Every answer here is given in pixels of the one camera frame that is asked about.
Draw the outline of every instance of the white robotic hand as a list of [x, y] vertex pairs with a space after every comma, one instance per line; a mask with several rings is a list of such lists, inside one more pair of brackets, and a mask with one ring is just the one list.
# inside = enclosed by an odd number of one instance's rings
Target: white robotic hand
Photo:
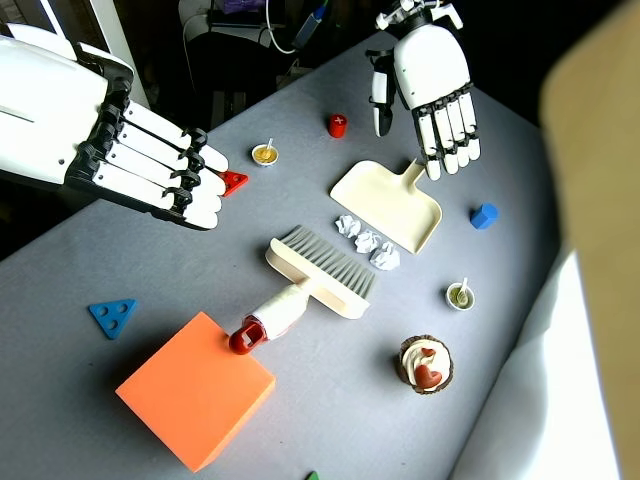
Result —
[[462, 28], [451, 4], [398, 1], [389, 14], [378, 16], [377, 24], [389, 28], [400, 41], [393, 50], [367, 52], [374, 66], [371, 102], [376, 134], [386, 135], [391, 127], [397, 88], [413, 115], [432, 180], [440, 178], [441, 163], [454, 174], [480, 157], [467, 60], [450, 30], [433, 24], [439, 20], [446, 20], [449, 29]]
[[94, 47], [0, 24], [0, 174], [70, 185], [196, 229], [217, 223], [227, 159], [129, 100], [132, 69]]

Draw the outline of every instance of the blue triangular block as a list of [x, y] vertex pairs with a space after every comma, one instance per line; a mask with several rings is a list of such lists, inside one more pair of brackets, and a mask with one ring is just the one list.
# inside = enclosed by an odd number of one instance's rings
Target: blue triangular block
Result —
[[138, 302], [132, 298], [115, 302], [96, 303], [89, 305], [89, 311], [105, 335], [115, 340], [129, 321], [131, 314], [136, 309]]

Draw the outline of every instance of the orange box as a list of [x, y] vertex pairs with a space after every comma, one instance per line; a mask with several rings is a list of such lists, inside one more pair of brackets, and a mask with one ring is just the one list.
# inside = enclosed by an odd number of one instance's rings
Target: orange box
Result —
[[192, 472], [215, 460], [275, 385], [228, 338], [201, 312], [116, 390]]

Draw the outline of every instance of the beige dustpan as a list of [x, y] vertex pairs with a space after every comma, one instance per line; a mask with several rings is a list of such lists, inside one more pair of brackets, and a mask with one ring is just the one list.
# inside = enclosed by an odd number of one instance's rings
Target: beige dustpan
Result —
[[442, 219], [438, 202], [418, 190], [424, 166], [414, 160], [401, 175], [370, 160], [356, 163], [331, 198], [411, 253], [419, 253]]

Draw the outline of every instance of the brown cupcake wrapper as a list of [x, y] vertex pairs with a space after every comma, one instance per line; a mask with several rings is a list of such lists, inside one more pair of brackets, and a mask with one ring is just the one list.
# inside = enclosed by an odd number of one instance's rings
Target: brown cupcake wrapper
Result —
[[[418, 340], [431, 340], [433, 342], [438, 342], [447, 351], [447, 355], [449, 355], [449, 362], [451, 364], [451, 366], [449, 367], [449, 378], [447, 378], [443, 383], [438, 385], [435, 388], [435, 390], [425, 391], [416, 385], [411, 385], [407, 372], [402, 366], [402, 357], [404, 356], [404, 352], [406, 352], [407, 349]], [[398, 377], [400, 377], [400, 380], [402, 380], [404, 383], [406, 383], [411, 388], [413, 388], [414, 392], [419, 393], [420, 395], [430, 395], [432, 393], [438, 393], [440, 390], [444, 389], [447, 385], [449, 385], [449, 383], [451, 382], [451, 379], [453, 378], [453, 359], [451, 358], [451, 352], [449, 351], [449, 348], [444, 344], [442, 340], [438, 340], [437, 338], [432, 337], [431, 335], [418, 335], [415, 337], [407, 338], [404, 342], [402, 342], [402, 345], [400, 345], [400, 354], [398, 355], [398, 359], [396, 361], [396, 372], [398, 373]]]

